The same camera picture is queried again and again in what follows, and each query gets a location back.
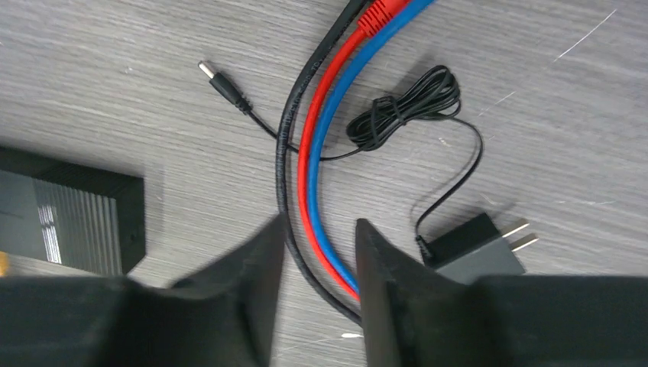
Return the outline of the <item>black network switch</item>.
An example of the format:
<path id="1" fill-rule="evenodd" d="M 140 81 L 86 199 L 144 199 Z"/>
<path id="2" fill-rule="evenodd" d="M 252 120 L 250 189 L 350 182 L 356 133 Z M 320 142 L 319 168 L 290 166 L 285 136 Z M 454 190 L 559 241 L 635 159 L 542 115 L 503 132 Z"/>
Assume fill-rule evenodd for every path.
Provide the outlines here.
<path id="1" fill-rule="evenodd" d="M 144 180 L 2 148 L 1 250 L 127 274 L 146 255 Z"/>

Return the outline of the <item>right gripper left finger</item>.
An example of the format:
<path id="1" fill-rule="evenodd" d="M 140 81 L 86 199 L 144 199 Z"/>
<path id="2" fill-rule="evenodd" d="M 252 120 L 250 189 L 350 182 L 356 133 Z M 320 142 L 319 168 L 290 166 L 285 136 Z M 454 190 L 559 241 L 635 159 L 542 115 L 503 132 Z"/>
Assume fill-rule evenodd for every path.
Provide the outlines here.
<path id="1" fill-rule="evenodd" d="M 170 287 L 129 277 L 1 280 L 3 366 L 268 366 L 286 218 Z"/>

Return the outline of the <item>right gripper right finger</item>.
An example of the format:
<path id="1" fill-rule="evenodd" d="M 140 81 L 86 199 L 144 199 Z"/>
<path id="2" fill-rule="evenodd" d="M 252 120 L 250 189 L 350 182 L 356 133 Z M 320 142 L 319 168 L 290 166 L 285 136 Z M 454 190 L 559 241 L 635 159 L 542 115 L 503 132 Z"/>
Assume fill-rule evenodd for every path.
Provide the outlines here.
<path id="1" fill-rule="evenodd" d="M 355 230 L 369 366 L 645 366 L 647 280 L 488 275 L 460 284 Z"/>

